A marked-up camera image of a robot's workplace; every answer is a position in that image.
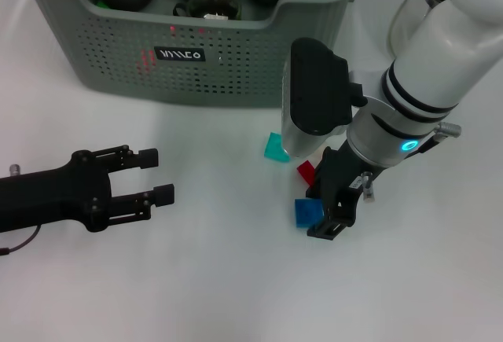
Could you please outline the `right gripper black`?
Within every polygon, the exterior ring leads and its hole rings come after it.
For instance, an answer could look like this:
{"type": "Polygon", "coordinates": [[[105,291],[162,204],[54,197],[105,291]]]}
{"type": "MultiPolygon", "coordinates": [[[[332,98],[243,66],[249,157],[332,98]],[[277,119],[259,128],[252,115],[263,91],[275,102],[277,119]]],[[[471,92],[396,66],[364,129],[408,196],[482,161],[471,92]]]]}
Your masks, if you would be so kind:
{"type": "Polygon", "coordinates": [[[352,188],[351,184],[366,172],[375,180],[380,167],[358,157],[348,142],[339,149],[328,147],[323,151],[321,162],[315,168],[314,183],[306,191],[306,198],[321,201],[323,219],[308,229],[309,237],[334,240],[342,227],[354,225],[362,186],[352,188]]]}

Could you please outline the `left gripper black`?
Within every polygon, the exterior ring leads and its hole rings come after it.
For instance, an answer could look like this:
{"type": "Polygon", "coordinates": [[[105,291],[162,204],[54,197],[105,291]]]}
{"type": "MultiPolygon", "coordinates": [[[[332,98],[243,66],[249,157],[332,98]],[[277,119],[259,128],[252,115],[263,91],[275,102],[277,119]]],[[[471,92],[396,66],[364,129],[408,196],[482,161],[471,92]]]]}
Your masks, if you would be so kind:
{"type": "Polygon", "coordinates": [[[150,220],[152,206],[174,203],[174,185],[112,198],[108,173],[158,166],[157,149],[135,153],[128,145],[121,145],[77,151],[62,167],[3,178],[1,231],[75,220],[96,233],[108,226],[150,220]]]}

